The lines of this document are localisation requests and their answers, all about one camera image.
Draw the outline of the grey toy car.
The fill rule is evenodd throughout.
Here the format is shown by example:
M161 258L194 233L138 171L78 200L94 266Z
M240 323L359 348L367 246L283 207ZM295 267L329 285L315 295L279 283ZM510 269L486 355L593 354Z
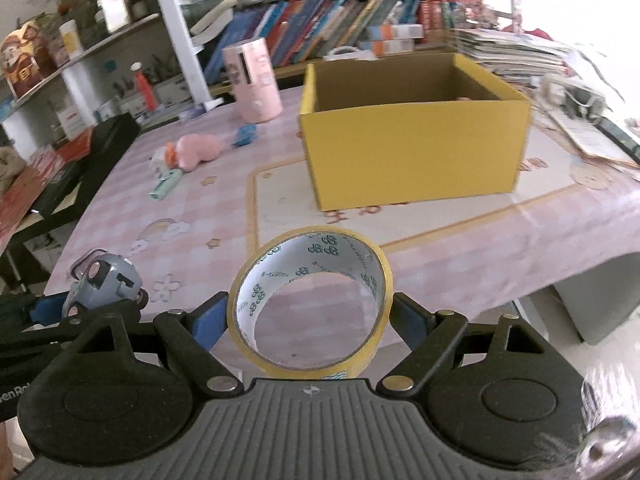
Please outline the grey toy car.
M124 256L94 248L68 269L73 279L62 307L62 318L122 300L133 301L140 310L149 302L142 278Z

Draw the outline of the yellow packing tape roll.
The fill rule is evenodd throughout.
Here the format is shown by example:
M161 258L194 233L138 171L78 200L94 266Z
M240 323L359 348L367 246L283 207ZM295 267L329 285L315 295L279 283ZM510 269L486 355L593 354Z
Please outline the yellow packing tape roll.
M297 229L265 244L239 270L228 330L270 377L355 378L378 350L393 292L377 244L335 226Z

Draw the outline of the mint green stapler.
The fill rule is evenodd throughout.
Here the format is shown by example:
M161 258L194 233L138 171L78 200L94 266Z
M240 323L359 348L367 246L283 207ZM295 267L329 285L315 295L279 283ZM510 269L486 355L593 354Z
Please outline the mint green stapler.
M149 196L152 200L163 200L176 187L182 176L183 171L181 169L169 170L167 174L164 174L163 177L158 180L155 188L149 192Z

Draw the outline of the white orange small box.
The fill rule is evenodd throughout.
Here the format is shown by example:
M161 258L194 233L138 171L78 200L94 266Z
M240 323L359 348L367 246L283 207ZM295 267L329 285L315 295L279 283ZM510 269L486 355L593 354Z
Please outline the white orange small box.
M171 148L168 145L158 148L150 157L149 167L155 179L162 180L166 178L171 170L174 169Z

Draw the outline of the pink plush toy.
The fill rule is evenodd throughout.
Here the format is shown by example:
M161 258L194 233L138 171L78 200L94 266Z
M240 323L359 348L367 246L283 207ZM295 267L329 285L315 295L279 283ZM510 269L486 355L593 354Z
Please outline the pink plush toy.
M167 143L165 164L169 169L191 172L202 162L217 159L224 144L214 134L186 134L176 143Z

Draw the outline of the blue binder clip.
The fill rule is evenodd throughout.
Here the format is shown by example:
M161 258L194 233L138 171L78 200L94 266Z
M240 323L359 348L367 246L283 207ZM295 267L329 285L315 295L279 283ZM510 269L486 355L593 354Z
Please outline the blue binder clip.
M236 130L232 146L234 148L242 148L242 146L250 145L257 139L257 136L258 130L256 125L242 125L238 130Z

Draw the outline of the yellow cardboard box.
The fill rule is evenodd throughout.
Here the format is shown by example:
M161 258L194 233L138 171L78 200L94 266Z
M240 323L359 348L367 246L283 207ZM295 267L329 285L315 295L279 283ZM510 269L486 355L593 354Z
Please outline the yellow cardboard box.
M527 96L462 54L312 63L299 125L318 207L509 193L531 111Z

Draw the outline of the red white glue bottle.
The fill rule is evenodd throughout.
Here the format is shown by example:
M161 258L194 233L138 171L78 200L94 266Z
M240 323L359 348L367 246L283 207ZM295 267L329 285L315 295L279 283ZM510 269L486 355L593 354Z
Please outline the red white glue bottle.
M153 87L146 79L142 70L141 62L134 62L130 66L130 70L134 74L134 85L138 91L142 94L146 108L150 112L155 112L158 107L158 102L153 92Z

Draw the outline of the fortune god figurine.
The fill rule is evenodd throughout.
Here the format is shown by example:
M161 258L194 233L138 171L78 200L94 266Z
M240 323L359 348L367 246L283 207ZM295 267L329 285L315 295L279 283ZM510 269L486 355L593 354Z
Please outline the fortune god figurine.
M35 20L26 22L3 39L1 68L17 99L56 71L47 39Z

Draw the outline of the pink cylindrical humidifier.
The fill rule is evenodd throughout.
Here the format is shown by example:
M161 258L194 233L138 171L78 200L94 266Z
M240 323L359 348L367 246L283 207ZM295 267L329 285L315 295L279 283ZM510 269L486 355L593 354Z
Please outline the pink cylindrical humidifier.
M265 39L257 37L222 49L236 107L249 124L270 122L283 110Z

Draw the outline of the stack of newspapers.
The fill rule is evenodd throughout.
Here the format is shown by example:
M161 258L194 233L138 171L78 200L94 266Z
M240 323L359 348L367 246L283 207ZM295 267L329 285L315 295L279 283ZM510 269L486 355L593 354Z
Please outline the stack of newspapers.
M529 34L486 29L451 29L448 46L511 82L547 74L565 75L570 48Z

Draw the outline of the orange white medicine box lower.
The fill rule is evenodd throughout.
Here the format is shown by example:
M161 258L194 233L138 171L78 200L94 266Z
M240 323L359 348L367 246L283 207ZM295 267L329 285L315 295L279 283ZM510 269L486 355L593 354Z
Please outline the orange white medicine box lower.
M358 47L371 51L376 56L387 56L412 52L416 43L413 39L366 40L360 41Z

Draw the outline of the white quilted pearl handbag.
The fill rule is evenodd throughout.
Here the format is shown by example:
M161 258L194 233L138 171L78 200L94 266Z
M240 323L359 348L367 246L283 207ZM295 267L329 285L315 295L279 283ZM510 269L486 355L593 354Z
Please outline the white quilted pearl handbag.
M336 47L328 52L323 59L325 61L375 61L378 57L371 50L361 50L356 47Z

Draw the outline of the orange white medicine box upper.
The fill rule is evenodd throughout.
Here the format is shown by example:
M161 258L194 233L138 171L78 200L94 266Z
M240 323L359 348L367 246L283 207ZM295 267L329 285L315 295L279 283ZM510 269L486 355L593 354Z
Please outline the orange white medicine box upper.
M385 24L368 26L367 35L372 41L421 40L424 37L424 30L420 24Z

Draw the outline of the red boxed book set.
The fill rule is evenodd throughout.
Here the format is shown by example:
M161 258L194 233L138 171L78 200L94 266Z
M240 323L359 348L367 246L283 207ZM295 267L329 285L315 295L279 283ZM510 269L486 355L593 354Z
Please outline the red boxed book set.
M419 18L426 32L469 28L478 21L483 0L422 0Z

